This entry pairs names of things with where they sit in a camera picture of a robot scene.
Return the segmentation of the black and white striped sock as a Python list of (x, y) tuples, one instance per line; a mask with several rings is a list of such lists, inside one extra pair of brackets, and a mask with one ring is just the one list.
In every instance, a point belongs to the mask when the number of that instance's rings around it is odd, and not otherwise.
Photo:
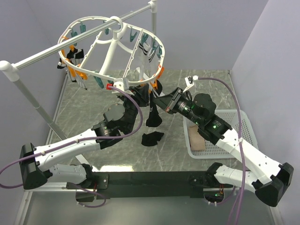
[[(76, 48), (71, 48), (69, 53), (66, 56), (66, 59), (73, 64), (76, 65), (77, 60), (80, 62), (84, 58), (84, 51), (83, 49), (76, 49)], [(57, 69), (63, 69), (66, 67), (66, 64), (63, 63), (63, 61), (60, 59), (58, 64), (57, 64)]]

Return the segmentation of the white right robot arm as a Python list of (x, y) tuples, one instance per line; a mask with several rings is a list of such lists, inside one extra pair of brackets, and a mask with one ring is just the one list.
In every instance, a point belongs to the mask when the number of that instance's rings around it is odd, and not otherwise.
[(267, 157), (238, 137), (237, 131), (215, 114), (216, 104), (210, 95), (200, 93), (190, 100), (181, 88), (176, 88), (153, 101), (169, 114), (180, 113), (198, 126), (197, 132), (206, 141), (245, 162), (246, 173), (214, 163), (204, 177), (207, 186), (233, 185), (255, 193), (268, 206), (278, 205), (291, 184), (294, 168), (289, 163), (281, 164)]

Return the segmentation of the orange clothespin holding sock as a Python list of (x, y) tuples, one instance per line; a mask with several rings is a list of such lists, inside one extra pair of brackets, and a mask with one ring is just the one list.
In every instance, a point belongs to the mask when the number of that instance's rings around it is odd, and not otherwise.
[(154, 82), (150, 82), (150, 85), (153, 89), (158, 90), (158, 80), (154, 80)]

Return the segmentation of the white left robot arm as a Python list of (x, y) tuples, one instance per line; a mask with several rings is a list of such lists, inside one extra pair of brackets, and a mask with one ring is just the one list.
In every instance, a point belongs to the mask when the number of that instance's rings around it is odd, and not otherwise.
[(104, 113), (104, 119), (86, 131), (50, 145), (22, 146), (20, 170), (22, 187), (25, 190), (38, 188), (49, 181), (69, 182), (89, 188), (95, 181), (92, 168), (87, 163), (81, 165), (61, 164), (67, 158), (111, 147), (125, 137), (138, 131), (135, 128), (141, 108), (149, 104), (149, 86), (130, 87), (129, 93), (118, 93), (121, 104), (113, 104)]

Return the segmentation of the white round clip hanger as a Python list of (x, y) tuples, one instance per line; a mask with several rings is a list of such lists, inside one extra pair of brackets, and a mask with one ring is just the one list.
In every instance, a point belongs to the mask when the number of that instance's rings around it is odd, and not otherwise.
[[(72, 22), (67, 29), (64, 31), (64, 33), (61, 35), (61, 37), (58, 40), (58, 43), (61, 44), (63, 43), (63, 41), (69, 40), (69, 38), (66, 36), (67, 34), (71, 34), (71, 37), (76, 37), (77, 33), (73, 31), (73, 27), (77, 24), (80, 25), (80, 29), (81, 29), (81, 33), (84, 33), (86, 31), (86, 26), (85, 24), (83, 24), (84, 21), (87, 20), (102, 20), (104, 23), (106, 22), (110, 22), (110, 21), (116, 21), (117, 24), (120, 26), (119, 29), (112, 29), (112, 28), (106, 28), (104, 31), (100, 31), (99, 34), (96, 36), (95, 41), (93, 42), (93, 44), (90, 46), (90, 49), (87, 53), (84, 53), (84, 58), (82, 60), (80, 60), (80, 62), (78, 62), (76, 65), (71, 64), (68, 59), (66, 59), (67, 54), (65, 54), (64, 50), (60, 50), (59, 51), (59, 56), (60, 59), (63, 61), (63, 63), (66, 64), (66, 68), (71, 67), (74, 72), (80, 71), (85, 73), (86, 75), (92, 75), (92, 76), (97, 76), (100, 77), (101, 79), (105, 79), (108, 81), (113, 81), (115, 78), (110, 77), (106, 74), (106, 72), (108, 71), (110, 64), (112, 62), (115, 50), (117, 48), (117, 46), (119, 46), (122, 50), (126, 51), (127, 53), (130, 54), (130, 57), (128, 59), (128, 63), (127, 66), (125, 68), (124, 74), (122, 78), (126, 78), (128, 75), (128, 72), (130, 70), (130, 66), (132, 64), (132, 61), (135, 58), (136, 52), (138, 50), (138, 44), (141, 41), (141, 37), (143, 33), (147, 33), (149, 35), (147, 42), (149, 45), (152, 46), (152, 40), (156, 40), (156, 44), (161, 45), (162, 48), (162, 55), (161, 58), (159, 59), (157, 57), (157, 55), (154, 55), (153, 61), (150, 63), (150, 65), (146, 68), (140, 68), (137, 67), (136, 70), (139, 73), (139, 80), (138, 81), (129, 81), (129, 85), (134, 85), (134, 86), (138, 86), (138, 85), (144, 85), (146, 83), (150, 84), (150, 82), (154, 82), (154, 80), (158, 80), (160, 77), (157, 77), (155, 75), (158, 66), (161, 65), (163, 66), (163, 61), (164, 61), (164, 57), (165, 57), (165, 50), (164, 50), (164, 45), (161, 42), (161, 40), (154, 34), (151, 33), (148, 30), (144, 30), (140, 27), (128, 24), (128, 23), (124, 23), (119, 17), (117, 16), (112, 16), (110, 18), (108, 17), (103, 17), (103, 16), (87, 16), (87, 17), (83, 17), (80, 18), (74, 22)], [(130, 28), (133, 28), (135, 30), (137, 30), (137, 37), (135, 38), (135, 40), (130, 43), (129, 41), (129, 34), (130, 34)], [(93, 52), (94, 48), (97, 45), (109, 45), (104, 63), (101, 67), (101, 69), (98, 72), (93, 72), (91, 70), (87, 70), (84, 69), (84, 65), (87, 63), (88, 59), (91, 56), (91, 53)]]

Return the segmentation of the white sock black cuff stripes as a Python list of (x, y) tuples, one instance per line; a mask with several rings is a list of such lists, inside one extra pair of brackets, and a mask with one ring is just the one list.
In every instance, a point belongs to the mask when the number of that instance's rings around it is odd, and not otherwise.
[(140, 42), (138, 44), (140, 68), (146, 69), (153, 61), (155, 50), (147, 42)]

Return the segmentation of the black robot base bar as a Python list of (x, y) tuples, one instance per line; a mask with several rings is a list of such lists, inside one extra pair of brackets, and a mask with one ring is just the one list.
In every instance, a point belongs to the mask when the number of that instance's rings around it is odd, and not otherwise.
[(231, 188), (221, 184), (205, 171), (174, 172), (94, 172), (79, 184), (95, 189), (106, 198), (175, 197), (203, 198), (205, 188)]

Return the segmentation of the orange pinched clothespin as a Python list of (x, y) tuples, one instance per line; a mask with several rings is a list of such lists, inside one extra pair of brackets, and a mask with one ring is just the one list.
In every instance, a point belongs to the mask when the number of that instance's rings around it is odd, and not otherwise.
[(164, 71), (164, 67), (161, 66), (161, 65), (159, 65), (158, 68), (157, 68), (157, 71), (156, 71), (155, 75), (157, 77), (160, 77), (162, 75), (163, 71)]

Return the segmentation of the teal clothespin being pinched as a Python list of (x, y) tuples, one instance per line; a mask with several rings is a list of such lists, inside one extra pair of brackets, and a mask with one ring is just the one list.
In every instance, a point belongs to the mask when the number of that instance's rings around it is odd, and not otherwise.
[(142, 37), (141, 37), (141, 41), (140, 41), (140, 45), (144, 46), (144, 45), (149, 45), (147, 42), (149, 35), (147, 33), (143, 33)]

